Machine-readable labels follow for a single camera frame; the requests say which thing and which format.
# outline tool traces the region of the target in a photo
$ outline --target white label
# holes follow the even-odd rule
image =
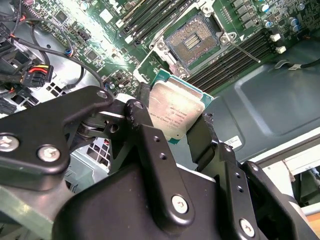
[[[99,15],[106,23],[109,23],[111,21],[111,19],[113,18],[113,16],[111,15],[111,13],[105,9],[103,10],[100,15]]]
[[[229,139],[228,141],[225,141],[224,143],[229,145],[233,149],[242,146],[242,142],[238,136],[234,136],[233,138]]]

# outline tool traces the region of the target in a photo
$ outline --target black ram slot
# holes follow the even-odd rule
[[[268,47],[257,48],[253,54],[258,57],[262,52],[270,51]],[[247,55],[243,54],[242,56],[238,57],[237,61],[233,62],[232,64],[225,65],[219,72],[215,74],[208,75],[201,84],[196,84],[196,87],[204,89],[207,85],[212,83],[214,79],[221,79],[223,74],[232,75],[238,68],[242,68],[245,63],[251,61],[252,59]]]
[[[153,19],[157,19],[157,21],[159,21],[160,19],[164,18],[164,16],[162,16],[163,12],[167,10],[167,7],[170,6],[170,4],[172,4],[173,0],[167,0],[166,2],[164,2],[162,5],[158,6],[155,11],[149,13],[150,15],[147,15],[145,18],[142,18],[141,22],[138,22],[135,26],[132,26],[132,29],[130,32],[128,32],[127,34],[130,34],[132,32],[135,33],[140,33],[141,31],[145,30],[145,26],[152,21]]]
[[[261,40],[264,41],[264,43],[265,43],[266,42],[265,36],[261,35],[261,34],[257,34],[254,37],[252,37],[251,39],[243,42],[240,46],[243,49],[245,49],[246,51],[250,51],[249,48],[252,45],[256,44],[256,43],[259,43]],[[231,50],[226,55],[222,56],[221,58],[218,58],[216,60],[216,62],[214,62],[213,64],[209,65],[207,68],[205,68],[201,72],[199,72],[196,75],[190,77],[187,80],[188,83],[191,83],[191,84],[196,83],[198,81],[198,79],[201,79],[202,77],[205,77],[208,73],[213,71],[213,69],[216,68],[218,64],[223,64],[223,63],[226,63],[228,61],[232,61],[233,57],[236,57],[238,54],[240,54],[240,51],[238,49],[234,48],[233,50]]]
[[[265,57],[267,57],[268,55],[270,54],[269,51],[265,52],[263,55],[260,55],[259,58],[263,59]],[[254,60],[251,60],[250,62],[248,62],[244,68],[245,69],[248,69],[250,67],[252,67],[254,64],[256,64],[256,62]],[[225,84],[227,81],[231,80],[235,75],[238,75],[240,74],[241,72],[243,72],[244,69],[241,68],[239,69],[237,72],[234,72],[233,73],[233,76],[230,76],[229,78],[225,78],[225,79],[221,79],[221,80],[218,80],[216,81],[214,84],[212,84],[210,87],[207,87],[206,89],[204,89],[203,91],[204,92],[207,92],[207,93],[211,93],[213,90],[217,89],[218,87],[220,87],[221,85]]]
[[[258,40],[256,39],[256,41],[254,41],[254,42],[250,42],[250,44],[246,44],[246,46],[244,46],[243,49],[245,49],[247,52],[250,52],[249,48],[251,48],[252,45],[260,46],[260,45],[265,45],[265,44],[266,44],[266,40],[264,38],[259,38]],[[241,53],[242,53],[241,51],[234,48],[227,55],[219,58],[216,62],[214,62],[213,64],[208,66],[204,71],[201,71],[197,75],[191,77],[188,80],[188,83],[196,85],[199,81],[201,81],[201,79],[206,78],[208,74],[211,74],[216,69],[218,69],[220,67],[223,67],[223,68],[227,67],[226,65],[228,65],[228,62],[234,61],[235,58],[237,58],[237,56],[240,55]]]
[[[272,53],[272,51],[270,48],[267,47],[267,48],[259,48],[254,52],[257,58],[260,58],[265,53],[270,54]],[[214,87],[216,83],[220,83],[222,81],[226,82],[232,79],[238,73],[241,73],[245,69],[247,69],[248,65],[250,65],[251,63],[255,64],[256,62],[252,60],[250,57],[248,57],[247,55],[244,55],[241,57],[240,61],[238,61],[236,64],[234,64],[233,66],[228,66],[227,71],[223,70],[220,73],[209,77],[207,81],[205,81],[200,86],[197,86],[197,88],[200,88],[202,91],[205,91],[211,87]]]
[[[265,41],[261,41],[261,42],[257,42],[255,44],[255,49],[260,49],[260,48],[264,48],[266,45]],[[248,52],[250,52],[250,54],[252,54],[253,56],[256,57],[256,54],[254,53],[254,50],[249,50]],[[236,64],[237,62],[239,62],[241,59],[243,59],[244,57],[248,57],[247,55],[245,55],[243,52],[237,50],[238,52],[234,55],[232,55],[232,58],[228,58],[226,59],[226,61],[219,61],[217,62],[217,64],[213,63],[213,68],[211,68],[211,71],[208,72],[206,75],[202,75],[201,77],[199,77],[196,81],[194,81],[192,84],[194,86],[200,87],[203,81],[207,81],[208,78],[211,78],[212,76],[214,76],[217,72],[219,71],[224,71],[226,68],[230,68],[232,67],[234,64]]]
[[[142,10],[134,13],[133,16],[127,22],[125,22],[125,25],[123,28],[125,34],[129,33],[132,30],[132,28],[135,26],[136,22],[139,21],[140,19],[150,19],[148,18],[149,16],[146,14],[149,14],[149,10],[152,9],[157,4],[159,4],[160,1],[161,0],[151,0],[151,1],[147,1],[145,5],[143,4],[142,6],[140,6]]]
[[[150,26],[148,26],[145,29],[140,30],[139,32],[137,31],[136,37],[133,39],[133,42],[136,45],[139,45],[152,31],[155,30],[155,28],[160,25],[162,22],[164,22],[165,20],[167,20],[168,17],[170,17],[176,10],[178,10],[180,7],[182,7],[186,2],[185,1],[177,1],[175,4],[175,6],[173,6],[172,8],[170,8],[169,10],[164,10],[162,12],[162,14],[160,15],[160,18],[154,22],[153,24],[151,24]]]

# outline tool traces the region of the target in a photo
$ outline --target wire bundle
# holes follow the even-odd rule
[[[33,73],[33,72],[39,71],[39,72],[42,72],[44,74],[47,74],[48,73],[48,71],[47,71],[48,68],[49,68],[49,66],[47,66],[47,65],[33,66],[28,70],[28,73]]]

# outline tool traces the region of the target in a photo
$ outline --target integrated circuit chip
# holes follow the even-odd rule
[[[60,10],[57,15],[55,15],[55,18],[60,22],[60,23],[64,23],[65,20],[67,20],[68,16],[62,11]]]
[[[98,55],[95,53],[95,51],[91,50],[88,54],[87,54],[88,59],[90,59],[91,61],[95,60]]]
[[[184,67],[220,45],[220,41],[202,14],[192,17],[164,40]]]

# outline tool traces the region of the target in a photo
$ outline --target sticker label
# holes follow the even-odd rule
[[[229,145],[233,149],[242,146],[242,142],[238,136],[234,136],[233,138],[229,139],[228,141],[225,141],[224,143]]]

